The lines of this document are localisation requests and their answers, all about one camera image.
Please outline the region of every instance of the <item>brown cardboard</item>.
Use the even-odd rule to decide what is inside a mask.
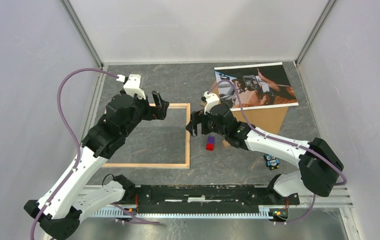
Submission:
[[[218,88],[215,88],[212,92],[219,96]],[[251,124],[254,124],[255,126],[260,127],[261,129],[272,134],[278,134],[287,110],[288,107],[284,106],[244,110],[244,113]],[[245,122],[240,110],[233,111],[232,114],[238,121]]]
[[[229,144],[229,142],[227,142],[226,140],[222,141],[222,146],[224,146],[224,148],[226,148],[226,149],[231,147],[231,145]]]

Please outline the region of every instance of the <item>purple block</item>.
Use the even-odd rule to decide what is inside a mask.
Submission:
[[[208,144],[215,144],[215,137],[214,136],[208,136],[207,137],[207,143]]]

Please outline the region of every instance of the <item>red block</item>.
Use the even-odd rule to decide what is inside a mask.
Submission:
[[[213,151],[213,144],[211,143],[206,144],[206,150]]]

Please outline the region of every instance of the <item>small cube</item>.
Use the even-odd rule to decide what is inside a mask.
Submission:
[[[215,144],[215,137],[214,136],[208,136],[207,137],[207,143],[208,144]]]
[[[213,144],[210,144],[210,143],[206,144],[206,150],[213,151]]]
[[[215,137],[214,136],[208,136],[207,137],[206,150],[213,151],[214,145],[215,145]]]

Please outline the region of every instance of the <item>white cable clip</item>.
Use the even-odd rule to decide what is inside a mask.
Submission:
[[[118,74],[118,78],[116,79],[118,82],[124,83],[125,82],[125,76]]]

